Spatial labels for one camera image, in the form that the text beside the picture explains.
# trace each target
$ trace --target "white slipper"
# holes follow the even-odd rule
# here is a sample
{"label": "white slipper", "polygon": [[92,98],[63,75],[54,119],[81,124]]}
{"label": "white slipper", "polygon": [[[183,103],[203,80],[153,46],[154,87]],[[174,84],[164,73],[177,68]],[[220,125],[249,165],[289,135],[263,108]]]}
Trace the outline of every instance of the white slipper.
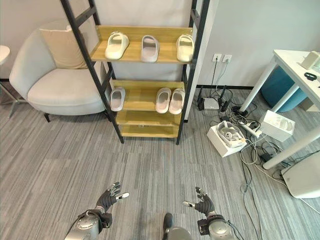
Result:
{"label": "white slipper", "polygon": [[124,107],[125,96],[126,90],[122,86],[116,87],[112,90],[110,97],[110,107],[112,111],[119,112],[122,110]]}
{"label": "white slipper", "polygon": [[164,87],[158,91],[158,93],[156,94],[156,100],[155,100],[155,110],[158,113],[164,114],[168,111],[170,96],[171,96],[170,88]]}
{"label": "white slipper", "polygon": [[169,106],[169,112],[171,114],[179,114],[184,107],[185,91],[181,88],[177,88],[173,91],[171,96],[171,102]]}
{"label": "white slipper", "polygon": [[182,34],[176,41],[176,58],[181,62],[190,62],[194,54],[195,44],[192,36]]}
{"label": "white slipper", "polygon": [[122,57],[129,45],[129,38],[121,32],[114,31],[108,39],[104,55],[107,59],[117,60]]}
{"label": "white slipper", "polygon": [[145,35],[142,38],[141,61],[154,63],[158,59],[159,42],[153,36]]}

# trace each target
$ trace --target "power strip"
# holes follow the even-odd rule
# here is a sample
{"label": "power strip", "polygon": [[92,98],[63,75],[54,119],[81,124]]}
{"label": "power strip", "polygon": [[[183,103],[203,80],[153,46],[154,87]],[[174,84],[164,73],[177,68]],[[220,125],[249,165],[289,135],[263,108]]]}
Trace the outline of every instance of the power strip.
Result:
{"label": "power strip", "polygon": [[255,131],[254,129],[251,129],[250,126],[251,122],[248,122],[247,124],[244,124],[242,121],[240,122],[240,126],[243,127],[244,130],[255,136],[257,139],[260,137],[262,134],[262,131],[257,130]]}

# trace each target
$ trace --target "wall socket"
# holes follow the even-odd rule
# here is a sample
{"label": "wall socket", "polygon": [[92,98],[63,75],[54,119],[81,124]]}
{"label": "wall socket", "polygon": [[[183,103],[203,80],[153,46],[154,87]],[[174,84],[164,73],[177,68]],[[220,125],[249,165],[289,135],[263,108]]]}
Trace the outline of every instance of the wall socket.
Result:
{"label": "wall socket", "polygon": [[228,63],[230,63],[232,58],[232,55],[224,55],[222,62],[225,63],[228,60]]}
{"label": "wall socket", "polygon": [[220,62],[221,57],[222,57],[222,54],[221,54],[221,53],[215,53],[215,54],[213,55],[212,62]]}

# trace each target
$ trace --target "desk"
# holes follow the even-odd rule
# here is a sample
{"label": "desk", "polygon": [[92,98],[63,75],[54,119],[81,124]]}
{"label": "desk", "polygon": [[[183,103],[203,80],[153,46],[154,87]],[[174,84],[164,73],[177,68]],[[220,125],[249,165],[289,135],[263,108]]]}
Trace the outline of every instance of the desk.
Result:
{"label": "desk", "polygon": [[[258,91],[262,85],[267,80],[268,76],[274,70],[276,66],[280,66],[286,74],[288,74],[294,81],[293,86],[288,90],[288,92],[277,102],[277,104],[271,109],[273,112],[277,112],[282,105],[299,89],[310,98],[310,100],[320,108],[320,74],[316,71],[309,69],[306,70],[300,64],[303,62],[305,57],[309,54],[308,51],[292,51],[292,50],[274,50],[274,55],[270,63],[265,68],[258,82],[250,92],[249,96],[244,101],[240,108],[240,112],[244,112],[254,97],[257,95]],[[305,72],[317,75],[317,80],[310,81],[304,74]],[[308,144],[312,143],[314,140],[320,138],[320,126],[316,127],[312,131],[305,134],[305,136],[292,144],[290,147],[279,153],[278,155],[271,158],[268,162],[263,164],[263,168],[270,169],[275,165],[279,164],[283,160],[290,157],[292,154],[296,153],[300,149],[306,147]]]}
{"label": "desk", "polygon": [[[6,62],[6,60],[8,59],[10,55],[10,48],[4,45],[0,45],[0,65],[4,64]],[[24,99],[19,99],[19,98],[15,98],[15,96],[13,96],[9,90],[1,83],[0,81],[0,88],[9,95],[9,97],[12,99],[12,101],[10,102],[5,102],[3,104],[12,104],[11,105],[11,110],[10,110],[10,114],[8,116],[8,118],[10,118],[14,112],[15,109],[15,105],[19,104],[19,103],[26,103],[27,101]]]}

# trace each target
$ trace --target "blue stool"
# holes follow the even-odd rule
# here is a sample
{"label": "blue stool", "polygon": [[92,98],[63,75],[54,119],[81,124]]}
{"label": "blue stool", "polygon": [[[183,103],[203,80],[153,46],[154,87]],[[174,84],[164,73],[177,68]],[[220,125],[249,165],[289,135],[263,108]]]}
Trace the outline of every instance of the blue stool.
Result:
{"label": "blue stool", "polygon": [[[294,81],[289,77],[281,67],[277,67],[270,74],[265,81],[260,91],[263,98],[273,108],[277,102],[286,94],[286,92],[293,86]],[[287,112],[294,109],[300,104],[307,95],[299,88],[285,104],[278,110],[278,112]]]}

